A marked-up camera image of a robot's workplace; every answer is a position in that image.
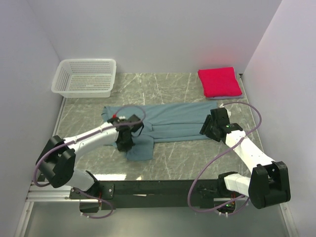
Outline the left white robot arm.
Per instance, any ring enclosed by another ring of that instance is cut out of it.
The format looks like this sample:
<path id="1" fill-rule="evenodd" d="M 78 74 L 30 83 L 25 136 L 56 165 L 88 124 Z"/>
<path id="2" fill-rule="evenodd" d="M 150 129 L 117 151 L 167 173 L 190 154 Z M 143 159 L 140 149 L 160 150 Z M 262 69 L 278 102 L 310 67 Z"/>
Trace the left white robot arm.
<path id="1" fill-rule="evenodd" d="M 55 135 L 41 152 L 35 172 L 41 172 L 54 188 L 71 186 L 87 198 L 99 197 L 103 191 L 100 181 L 91 172 L 76 169 L 77 159 L 103 145 L 115 144 L 120 152 L 128 152 L 135 145 L 133 133 L 143 127 L 142 119 L 136 115 L 113 116 L 99 127 L 73 137 Z"/>

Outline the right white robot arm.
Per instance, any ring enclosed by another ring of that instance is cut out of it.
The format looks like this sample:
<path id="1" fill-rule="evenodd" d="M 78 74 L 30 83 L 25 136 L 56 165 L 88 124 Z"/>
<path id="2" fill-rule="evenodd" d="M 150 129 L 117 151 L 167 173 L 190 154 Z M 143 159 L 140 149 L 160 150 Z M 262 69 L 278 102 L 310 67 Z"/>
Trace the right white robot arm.
<path id="1" fill-rule="evenodd" d="M 212 109 L 200 133 L 233 149 L 251 172 L 250 177 L 236 172 L 219 175 L 217 193 L 220 196 L 228 197 L 232 192 L 237 192 L 250 198 L 258 209 L 290 201 L 286 164 L 276 162 L 263 153 L 239 124 L 230 122 L 227 109 Z"/>

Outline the blue-grey t shirt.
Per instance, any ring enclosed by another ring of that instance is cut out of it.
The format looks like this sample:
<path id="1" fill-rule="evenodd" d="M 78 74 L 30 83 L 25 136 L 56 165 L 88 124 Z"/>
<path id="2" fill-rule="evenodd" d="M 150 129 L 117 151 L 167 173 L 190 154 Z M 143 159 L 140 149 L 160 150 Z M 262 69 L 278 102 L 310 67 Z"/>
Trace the blue-grey t shirt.
<path id="1" fill-rule="evenodd" d="M 140 136 L 133 139 L 135 145 L 124 154 L 128 161 L 145 161 L 153 158 L 156 143 L 206 140 L 199 132 L 211 109 L 217 102 L 173 103 L 143 105 L 136 107 L 105 106 L 101 116 L 103 121 L 110 119 L 115 112 L 126 118 L 136 115 L 146 117 Z"/>

